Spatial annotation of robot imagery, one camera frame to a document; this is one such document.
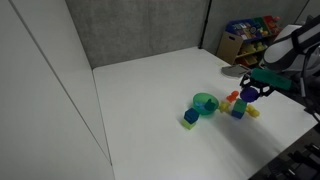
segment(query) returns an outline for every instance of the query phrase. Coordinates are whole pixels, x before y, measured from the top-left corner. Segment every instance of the white table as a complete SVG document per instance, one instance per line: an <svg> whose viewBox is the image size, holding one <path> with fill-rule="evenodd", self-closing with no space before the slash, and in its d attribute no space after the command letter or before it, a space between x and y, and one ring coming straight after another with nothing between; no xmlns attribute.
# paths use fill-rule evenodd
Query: white table
<svg viewBox="0 0 320 180"><path fill-rule="evenodd" d="M117 180L247 179L316 124L274 92L253 103L258 119L216 111L186 130L179 121L196 93L240 90L225 65L190 48L94 70Z"/></svg>

